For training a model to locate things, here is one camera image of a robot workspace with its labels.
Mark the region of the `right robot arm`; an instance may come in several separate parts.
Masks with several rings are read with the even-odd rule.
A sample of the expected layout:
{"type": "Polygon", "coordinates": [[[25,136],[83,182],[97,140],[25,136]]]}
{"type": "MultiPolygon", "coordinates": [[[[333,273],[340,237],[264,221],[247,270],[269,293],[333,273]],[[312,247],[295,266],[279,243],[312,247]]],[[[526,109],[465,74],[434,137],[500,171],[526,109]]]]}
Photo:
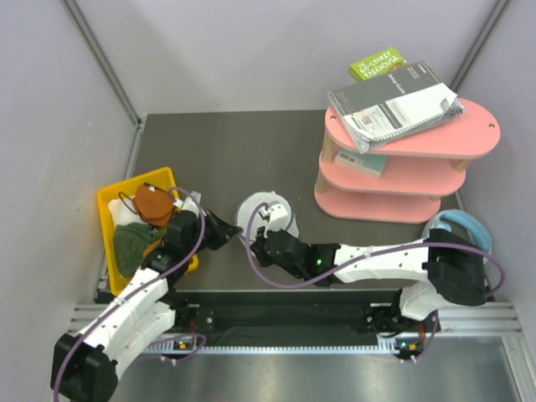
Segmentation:
{"type": "Polygon", "coordinates": [[[278,230],[258,233],[248,251],[256,268],[275,265],[305,285],[409,281],[390,312],[403,332],[443,307],[477,307],[487,300],[482,250],[445,229],[402,245],[368,247],[307,244],[278,230]]]}

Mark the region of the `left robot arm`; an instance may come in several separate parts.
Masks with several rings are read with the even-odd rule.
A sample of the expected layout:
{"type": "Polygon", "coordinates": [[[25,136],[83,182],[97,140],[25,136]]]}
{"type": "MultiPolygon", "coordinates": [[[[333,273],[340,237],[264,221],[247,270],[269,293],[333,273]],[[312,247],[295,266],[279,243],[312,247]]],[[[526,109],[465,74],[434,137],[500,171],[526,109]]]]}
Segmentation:
{"type": "Polygon", "coordinates": [[[188,309],[166,303],[165,297],[193,256],[218,250],[241,231],[209,210],[175,213],[126,288],[89,325],[55,344],[53,398],[109,400],[126,369],[152,341],[168,329],[181,332],[188,326],[188,309]]]}

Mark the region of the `orange bra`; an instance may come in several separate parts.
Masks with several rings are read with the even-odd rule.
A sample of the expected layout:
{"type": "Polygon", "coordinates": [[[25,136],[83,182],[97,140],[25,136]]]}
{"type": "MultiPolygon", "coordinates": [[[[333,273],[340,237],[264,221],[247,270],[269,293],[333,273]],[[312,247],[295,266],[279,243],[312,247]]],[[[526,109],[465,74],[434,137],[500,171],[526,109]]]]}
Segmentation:
{"type": "Polygon", "coordinates": [[[175,210],[168,193],[148,183],[137,189],[133,204],[142,221],[158,228],[168,225],[175,210]]]}

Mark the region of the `mustard yellow garment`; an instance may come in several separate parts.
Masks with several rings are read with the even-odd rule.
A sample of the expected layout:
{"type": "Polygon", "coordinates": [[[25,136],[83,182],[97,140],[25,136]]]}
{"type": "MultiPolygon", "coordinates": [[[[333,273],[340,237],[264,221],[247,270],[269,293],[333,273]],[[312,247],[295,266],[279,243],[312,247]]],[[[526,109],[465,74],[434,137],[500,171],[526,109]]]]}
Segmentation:
{"type": "Polygon", "coordinates": [[[155,242],[151,243],[143,252],[142,255],[144,258],[148,257],[151,254],[154,254],[155,252],[160,252],[162,250],[162,240],[156,240],[155,242]]]}

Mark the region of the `yellow plastic bin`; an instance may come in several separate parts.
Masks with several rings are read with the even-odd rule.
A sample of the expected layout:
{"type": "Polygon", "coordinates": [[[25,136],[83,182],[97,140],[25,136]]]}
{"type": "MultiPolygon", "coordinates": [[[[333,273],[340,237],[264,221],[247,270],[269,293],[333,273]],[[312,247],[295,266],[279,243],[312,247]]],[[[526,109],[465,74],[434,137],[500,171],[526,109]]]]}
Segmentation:
{"type": "Polygon", "coordinates": [[[111,211],[108,208],[108,203],[118,199],[119,192],[123,192],[129,197],[134,196],[137,188],[144,183],[149,183],[163,190],[169,190],[176,185],[172,169],[170,167],[160,167],[148,173],[143,173],[105,186],[104,188],[99,189],[96,194],[110,289],[111,294],[114,296],[118,296],[125,289],[132,279],[132,275],[123,276],[116,266],[115,251],[113,250],[115,225],[113,223],[111,211]]]}

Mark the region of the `green garment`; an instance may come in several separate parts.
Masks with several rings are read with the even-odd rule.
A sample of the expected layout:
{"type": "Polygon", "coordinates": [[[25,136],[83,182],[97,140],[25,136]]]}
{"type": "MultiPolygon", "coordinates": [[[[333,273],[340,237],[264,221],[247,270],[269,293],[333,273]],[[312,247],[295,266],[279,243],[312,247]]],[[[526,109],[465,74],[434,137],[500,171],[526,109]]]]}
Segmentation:
{"type": "Polygon", "coordinates": [[[144,251],[162,236],[163,232],[144,223],[117,225],[113,249],[118,271],[123,276],[132,276],[143,261],[144,251]]]}

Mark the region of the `white garment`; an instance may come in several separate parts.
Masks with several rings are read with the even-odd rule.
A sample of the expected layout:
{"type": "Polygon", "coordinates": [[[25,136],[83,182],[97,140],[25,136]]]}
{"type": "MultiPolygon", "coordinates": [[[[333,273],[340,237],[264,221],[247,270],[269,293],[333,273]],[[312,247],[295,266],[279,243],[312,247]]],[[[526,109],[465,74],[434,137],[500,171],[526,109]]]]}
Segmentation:
{"type": "Polygon", "coordinates": [[[108,209],[111,213],[113,226],[126,226],[129,224],[145,224],[139,216],[133,205],[133,201],[129,198],[112,199],[108,204],[108,209]]]}

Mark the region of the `teal paperback book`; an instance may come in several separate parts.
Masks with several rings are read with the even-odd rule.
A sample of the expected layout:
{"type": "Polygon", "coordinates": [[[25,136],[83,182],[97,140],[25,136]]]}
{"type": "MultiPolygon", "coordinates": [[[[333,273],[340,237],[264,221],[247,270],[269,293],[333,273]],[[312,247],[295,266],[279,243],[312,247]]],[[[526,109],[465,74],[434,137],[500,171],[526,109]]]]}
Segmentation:
{"type": "Polygon", "coordinates": [[[367,153],[362,154],[344,148],[340,148],[334,158],[334,162],[337,165],[346,167],[355,172],[368,174],[373,178],[381,178],[387,161],[387,156],[367,153]]]}

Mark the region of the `grey spiral-bound manual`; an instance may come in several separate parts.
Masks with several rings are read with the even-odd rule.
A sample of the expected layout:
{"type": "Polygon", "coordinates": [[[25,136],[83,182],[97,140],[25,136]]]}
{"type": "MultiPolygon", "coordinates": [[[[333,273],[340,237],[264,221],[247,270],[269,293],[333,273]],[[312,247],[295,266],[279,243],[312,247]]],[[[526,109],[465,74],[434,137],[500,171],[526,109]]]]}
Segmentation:
{"type": "Polygon", "coordinates": [[[361,153],[445,124],[464,105],[423,60],[330,91],[327,98],[361,153]]]}

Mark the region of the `pink three-tier shelf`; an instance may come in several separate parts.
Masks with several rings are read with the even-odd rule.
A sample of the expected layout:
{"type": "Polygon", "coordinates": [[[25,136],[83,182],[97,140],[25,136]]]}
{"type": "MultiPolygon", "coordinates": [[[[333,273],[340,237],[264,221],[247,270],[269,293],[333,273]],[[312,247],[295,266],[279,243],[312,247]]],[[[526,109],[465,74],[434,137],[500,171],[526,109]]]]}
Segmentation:
{"type": "Polygon", "coordinates": [[[499,143],[497,119],[485,107],[463,100],[466,111],[455,120],[374,150],[385,156],[379,178],[336,162],[355,146],[333,108],[325,113],[314,197],[335,218],[420,224],[438,213],[441,200],[466,180],[471,162],[499,143]]]}

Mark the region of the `light blue headphones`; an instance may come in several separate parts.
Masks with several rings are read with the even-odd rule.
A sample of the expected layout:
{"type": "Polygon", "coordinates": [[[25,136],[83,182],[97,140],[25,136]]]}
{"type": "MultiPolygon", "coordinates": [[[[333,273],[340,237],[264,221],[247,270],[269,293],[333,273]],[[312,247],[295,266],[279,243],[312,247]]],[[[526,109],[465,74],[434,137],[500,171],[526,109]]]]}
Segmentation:
{"type": "Polygon", "coordinates": [[[452,232],[450,222],[463,227],[482,251],[489,255],[492,253],[492,236],[487,228],[472,215],[459,209],[443,210],[432,217],[423,228],[422,237],[428,237],[432,229],[445,229],[452,232]]]}

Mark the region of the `green treehouse book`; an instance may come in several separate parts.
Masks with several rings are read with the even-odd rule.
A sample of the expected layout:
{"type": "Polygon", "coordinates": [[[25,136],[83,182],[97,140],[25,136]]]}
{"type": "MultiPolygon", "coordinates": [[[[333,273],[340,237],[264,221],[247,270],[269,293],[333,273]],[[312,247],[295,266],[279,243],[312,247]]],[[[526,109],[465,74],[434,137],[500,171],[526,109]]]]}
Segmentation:
{"type": "Polygon", "coordinates": [[[405,57],[395,48],[388,47],[349,66],[349,74],[356,80],[369,80],[377,75],[398,70],[407,65],[405,57]]]}

